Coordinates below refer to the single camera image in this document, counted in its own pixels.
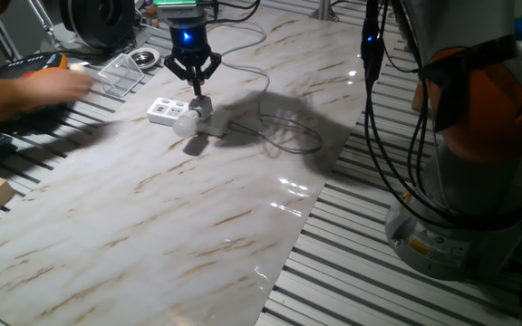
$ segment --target yellow warning label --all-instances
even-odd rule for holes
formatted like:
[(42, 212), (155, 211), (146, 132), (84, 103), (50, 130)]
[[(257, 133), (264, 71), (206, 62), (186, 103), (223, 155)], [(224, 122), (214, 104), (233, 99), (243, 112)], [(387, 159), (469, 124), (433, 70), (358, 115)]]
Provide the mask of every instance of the yellow warning label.
[[(412, 197), (412, 195), (411, 195), (409, 192), (407, 192), (407, 193), (404, 194), (404, 196), (402, 196), (402, 200), (404, 201), (404, 203), (405, 203), (406, 205), (408, 205), (408, 202), (410, 201), (410, 198), (411, 198), (411, 197)], [(403, 212), (404, 209), (406, 209), (404, 206), (401, 206), (401, 207), (400, 207), (400, 211), (401, 211), (401, 212)]]
[(410, 238), (410, 241), (408, 242), (408, 247), (425, 257), (428, 255), (428, 251), (430, 250), (429, 246), (418, 241), (418, 239), (416, 239), (415, 237)]

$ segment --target clear plastic container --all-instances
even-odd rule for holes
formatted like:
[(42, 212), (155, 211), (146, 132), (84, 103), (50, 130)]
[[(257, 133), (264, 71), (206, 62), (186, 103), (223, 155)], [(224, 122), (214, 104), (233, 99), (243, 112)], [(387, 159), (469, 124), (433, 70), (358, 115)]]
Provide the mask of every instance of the clear plastic container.
[(110, 62), (98, 75), (106, 94), (123, 97), (144, 78), (138, 64), (128, 54), (121, 54)]

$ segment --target slatted metal platform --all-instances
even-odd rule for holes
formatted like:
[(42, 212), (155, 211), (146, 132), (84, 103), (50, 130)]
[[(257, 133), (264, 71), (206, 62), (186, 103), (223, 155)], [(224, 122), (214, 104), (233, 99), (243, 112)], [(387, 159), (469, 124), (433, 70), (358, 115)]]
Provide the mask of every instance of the slatted metal platform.
[[(307, 17), (319, 4), (317, 0), (263, 0), (261, 5)], [(339, 4), (334, 11), (341, 24), (363, 24), (364, 3)], [(399, 34), (392, 21), (386, 31)], [(166, 35), (144, 33), (151, 34), (145, 46), (169, 53), (171, 43)], [(403, 43), (398, 43), (391, 49), (392, 59), (404, 68), (414, 68), (402, 48)], [(149, 72), (132, 94), (161, 67)], [(386, 65), (373, 96), (379, 132), (404, 176), (417, 120), (417, 113), (411, 111), (416, 82), (416, 76)], [(66, 121), (57, 131), (15, 138), (20, 150), (0, 162), (0, 174), (18, 195), (0, 211), (0, 220), (125, 100), (96, 89), (90, 99), (65, 111)], [(427, 141), (432, 144), (430, 135)], [(431, 155), (428, 146), (423, 163)], [(395, 179), (391, 182), (401, 190)], [(450, 283), (415, 273), (402, 262), (389, 247), (383, 229), (391, 201), (365, 145), (362, 115), (256, 325), (522, 325), (520, 274), (506, 270), (491, 285)]]

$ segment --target power strip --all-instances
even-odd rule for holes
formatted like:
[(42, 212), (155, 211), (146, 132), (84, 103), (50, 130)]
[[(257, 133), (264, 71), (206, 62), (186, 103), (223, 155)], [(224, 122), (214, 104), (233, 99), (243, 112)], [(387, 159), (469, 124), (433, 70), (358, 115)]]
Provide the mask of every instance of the power strip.
[[(182, 101), (157, 98), (146, 112), (149, 121), (172, 127), (179, 117), (189, 110), (189, 104)], [(197, 124), (197, 132), (221, 137), (228, 132), (229, 114), (227, 110), (214, 110), (211, 116)]]
[(149, 121), (172, 127), (180, 115), (189, 110), (189, 104), (171, 99), (158, 98), (147, 111)]

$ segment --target marble-pattern surface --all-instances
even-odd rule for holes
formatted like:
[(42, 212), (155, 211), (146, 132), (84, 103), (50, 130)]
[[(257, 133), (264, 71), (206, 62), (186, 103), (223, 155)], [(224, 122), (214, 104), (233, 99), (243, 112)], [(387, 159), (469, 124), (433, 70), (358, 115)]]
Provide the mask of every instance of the marble-pattern surface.
[[(267, 40), (224, 60), (265, 68), (272, 82), (263, 111), (319, 130), (324, 148), (286, 154), (234, 131), (179, 140), (146, 118), (157, 97), (191, 99), (185, 82), (161, 71), (0, 223), (2, 320), (255, 323), (365, 98), (357, 27), (267, 8), (251, 21)], [(222, 53), (258, 37), (219, 27), (209, 43)], [(235, 120), (260, 128), (264, 82), (221, 66), (203, 90)], [(288, 146), (312, 145), (278, 130), (264, 132)]]

